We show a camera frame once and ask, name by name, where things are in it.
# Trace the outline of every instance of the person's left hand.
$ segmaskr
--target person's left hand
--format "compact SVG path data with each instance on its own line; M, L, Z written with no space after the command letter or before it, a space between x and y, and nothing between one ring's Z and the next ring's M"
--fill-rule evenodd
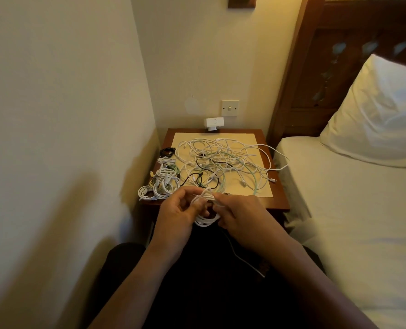
M201 198L191 205L195 195L200 195L203 190L193 186L180 187L160 206L149 248L161 252L171 265L178 260L188 242L195 217L198 214L209 216L205 199Z

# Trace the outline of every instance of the white sensor device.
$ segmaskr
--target white sensor device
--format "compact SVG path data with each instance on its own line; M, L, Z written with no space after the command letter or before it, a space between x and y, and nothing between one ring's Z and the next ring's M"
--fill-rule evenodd
M224 126L224 118L223 117L211 117L209 119L204 119L204 126L209 130L217 130L217 127Z

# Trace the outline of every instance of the headboard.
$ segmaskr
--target headboard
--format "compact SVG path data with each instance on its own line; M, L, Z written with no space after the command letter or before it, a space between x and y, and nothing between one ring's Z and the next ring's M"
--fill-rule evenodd
M319 136L372 53L406 64L406 0L303 0L267 143Z

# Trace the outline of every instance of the white pillow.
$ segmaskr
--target white pillow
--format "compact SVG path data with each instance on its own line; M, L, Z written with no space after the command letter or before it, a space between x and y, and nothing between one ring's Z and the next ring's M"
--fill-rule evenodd
M406 167L406 66L372 54L320 140L358 160Z

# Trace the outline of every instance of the white bed sheet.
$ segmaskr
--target white bed sheet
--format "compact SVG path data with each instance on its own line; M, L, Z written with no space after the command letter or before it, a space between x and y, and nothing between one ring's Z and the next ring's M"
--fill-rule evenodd
M284 138L278 150L290 159L280 178L291 235L377 326L406 328L406 169L336 154L313 137Z

